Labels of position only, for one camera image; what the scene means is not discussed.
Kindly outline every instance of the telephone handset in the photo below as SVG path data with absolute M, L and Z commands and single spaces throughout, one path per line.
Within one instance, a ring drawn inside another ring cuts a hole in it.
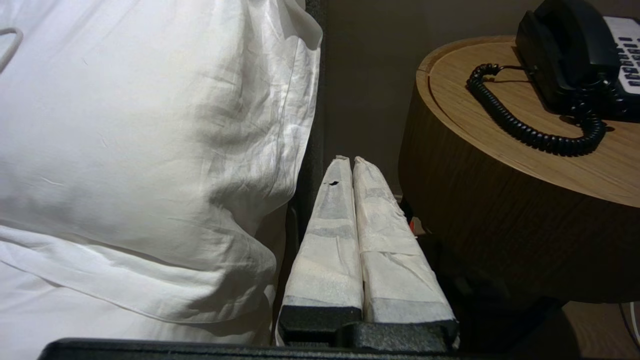
M 545 0 L 527 12 L 516 46 L 523 66 L 482 64 L 467 88 L 491 117 L 514 138 L 562 156 L 594 151 L 605 135 L 602 117 L 640 122 L 640 23 L 602 17 L 585 0 Z M 527 71 L 545 106 L 573 116 L 579 138 L 550 135 L 516 119 L 483 84 L 502 69 Z

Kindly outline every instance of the white paper wrapping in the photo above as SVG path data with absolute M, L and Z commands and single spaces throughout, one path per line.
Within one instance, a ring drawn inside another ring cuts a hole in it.
M 282 304 L 362 309 L 358 252 L 351 164 L 338 156 L 324 175 Z
M 369 322 L 454 320 L 435 274 L 378 168 L 356 158 L 355 206 Z

